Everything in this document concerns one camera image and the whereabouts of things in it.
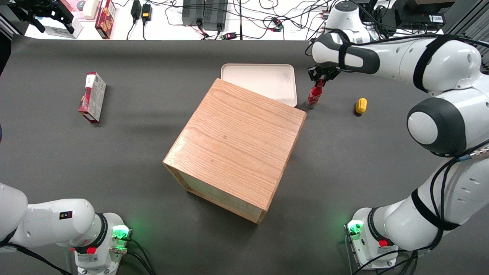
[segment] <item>cable connector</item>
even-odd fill
[[[119,255],[126,255],[127,254],[127,248],[121,247],[121,246],[110,247],[109,248],[109,253],[119,254]]]
[[[238,35],[235,32],[230,32],[221,35],[222,40],[231,40],[231,39],[235,39],[236,37],[238,37]]]
[[[283,28],[268,28],[269,31],[273,31],[273,32],[281,32]]]
[[[474,150],[470,154],[459,157],[458,160],[459,161],[476,160],[476,159],[482,159],[486,157],[489,157],[489,146]]]
[[[125,241],[125,242],[130,242],[132,241],[133,239],[131,238],[128,238],[128,237],[115,237],[116,240],[121,240],[121,241]]]

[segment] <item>power supply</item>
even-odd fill
[[[183,0],[182,23],[184,26],[201,26],[205,0]]]
[[[224,31],[226,25],[227,0],[207,0],[205,2],[203,28]]]

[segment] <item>black table surface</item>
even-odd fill
[[[84,198],[119,214],[160,275],[347,275],[343,225],[352,214],[408,197],[442,161],[406,129],[407,112],[427,97],[412,85],[358,73],[327,83],[259,226],[185,192],[161,163],[223,64],[291,64],[303,108],[306,46],[17,36],[0,77],[0,181],[32,204]],[[96,125],[77,112],[90,71],[108,85]],[[356,117],[360,97],[368,110]],[[487,215],[448,234],[417,274],[486,274]],[[62,248],[34,251],[67,268]],[[0,274],[57,271],[15,252],[0,254]],[[125,256],[118,274],[145,271]]]

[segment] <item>white table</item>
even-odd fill
[[[264,7],[271,7],[272,2],[274,4],[277,3],[277,0],[261,0],[261,3]],[[126,0],[113,0],[114,3],[119,3],[124,5],[126,3]],[[131,7],[132,7],[132,0],[129,0],[129,2],[124,6],[121,7],[119,5],[115,5],[117,8],[117,13],[115,15],[115,21],[114,21],[114,27],[112,30],[112,40],[125,40],[128,34],[128,31],[130,30],[131,26],[133,25],[133,19],[130,15]],[[286,12],[288,12],[290,9],[296,7],[302,0],[280,0],[279,5],[275,8],[275,12],[279,15],[283,15]],[[326,8],[326,3],[333,3],[333,0],[321,0],[319,3],[322,3],[324,6],[323,7],[318,7],[315,10],[311,11],[310,13],[310,18],[309,21],[307,22],[307,26],[310,29],[317,30],[321,24],[323,23],[324,20],[322,20],[319,16],[319,13],[321,12],[322,9]],[[176,1],[176,6],[182,6],[183,0],[177,0]],[[228,13],[227,13],[227,22],[226,22],[226,27],[223,33],[227,32],[236,32],[240,33],[240,17],[238,16],[239,14],[239,6],[238,6],[239,0],[229,0],[228,4]],[[253,9],[257,11],[263,11],[266,13],[274,13],[272,10],[265,10],[260,7],[259,0],[242,0],[242,15],[243,15],[243,34],[250,36],[250,37],[261,37],[264,33],[265,30],[259,28],[257,25],[263,27],[263,23],[261,21],[250,21],[246,19],[245,17],[252,17],[256,19],[263,19],[267,14],[263,14],[260,12],[254,12],[247,10]],[[301,13],[304,12],[304,9],[306,9],[309,5],[313,4],[314,1],[308,1],[300,4],[299,8],[297,10],[291,11],[289,14],[287,14],[288,17],[293,17],[300,15]],[[379,0],[378,4],[383,4],[386,5],[387,1],[385,0]],[[145,29],[145,37],[147,40],[200,40],[202,36],[198,34],[196,31],[194,31],[191,27],[188,26],[172,26],[168,24],[167,22],[167,17],[165,15],[165,9],[168,6],[165,5],[155,5],[151,4],[153,8],[153,14],[152,14],[152,20],[150,22],[147,22],[146,24],[146,29]],[[182,24],[181,21],[181,10],[182,8],[169,8],[167,10],[167,15],[168,15],[168,20],[170,21],[171,24]],[[306,19],[307,19],[307,14],[304,15],[303,17],[303,22],[302,24],[306,24]],[[299,22],[299,17],[294,18],[296,22]],[[47,23],[50,22],[50,25],[54,26],[57,24],[59,27],[63,27],[63,25],[59,22],[56,22],[52,19],[49,18],[43,18],[41,20],[41,23]],[[80,35],[78,36],[77,39],[81,40],[99,40],[102,39],[98,32],[95,30],[95,22],[81,22],[82,26],[84,27]],[[134,30],[131,31],[130,34],[130,40],[143,40],[143,24],[141,20],[138,20],[136,23],[136,26],[134,27]],[[216,35],[216,31],[207,31],[209,35]],[[282,40],[285,38],[285,40],[306,40],[306,37],[310,37],[313,34],[313,32],[309,31],[307,29],[299,29],[296,26],[292,24],[290,21],[285,21],[284,22],[284,32],[272,32],[272,31],[267,31],[266,34],[263,36],[262,40]],[[63,38],[63,37],[58,37],[58,36],[52,36],[48,35],[46,33],[41,33],[36,27],[30,25],[29,28],[27,29],[26,36],[28,37],[33,37],[33,38],[38,38],[38,39],[69,39],[69,38]]]

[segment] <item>power adapter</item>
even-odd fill
[[[141,3],[139,2],[139,0],[134,0],[133,7],[131,8],[131,16],[133,17],[134,24],[139,19],[140,15],[141,15]]]
[[[146,24],[146,22],[151,21],[151,13],[153,12],[153,8],[151,7],[150,4],[144,4],[143,5],[143,10],[142,10],[142,20],[143,20],[143,25]]]

